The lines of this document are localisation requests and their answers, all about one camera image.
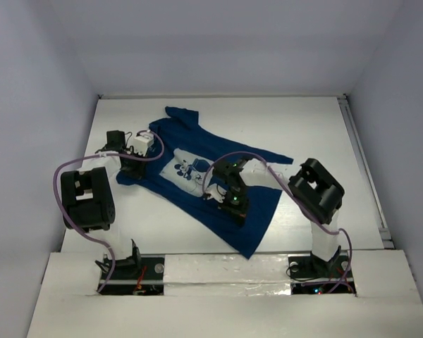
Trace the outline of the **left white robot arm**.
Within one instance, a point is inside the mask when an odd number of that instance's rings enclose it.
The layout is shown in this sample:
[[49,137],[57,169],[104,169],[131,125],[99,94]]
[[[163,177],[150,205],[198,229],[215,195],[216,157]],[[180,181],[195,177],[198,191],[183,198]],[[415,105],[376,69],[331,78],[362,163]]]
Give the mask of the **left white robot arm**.
[[54,195],[65,226],[106,249],[106,257],[97,263],[105,273],[117,264],[112,240],[92,233],[109,231],[116,219],[110,179],[119,173],[141,178],[153,143],[154,135],[148,130],[137,134],[108,131],[105,145],[79,159],[78,169],[66,170],[75,163],[71,161],[54,173]]

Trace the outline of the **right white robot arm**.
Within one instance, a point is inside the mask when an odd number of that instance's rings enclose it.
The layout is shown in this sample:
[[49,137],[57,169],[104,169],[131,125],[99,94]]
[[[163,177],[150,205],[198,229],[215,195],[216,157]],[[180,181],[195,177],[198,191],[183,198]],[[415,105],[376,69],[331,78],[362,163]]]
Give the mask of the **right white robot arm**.
[[290,276],[298,279],[329,277],[341,254],[338,242],[338,212],[344,188],[315,158],[299,166],[269,163],[261,156],[243,153],[231,163],[225,157],[212,165],[210,174],[218,182],[202,188],[204,198],[214,199],[221,210],[243,222],[249,209],[250,187],[285,192],[310,221],[312,249],[305,262],[291,261]]

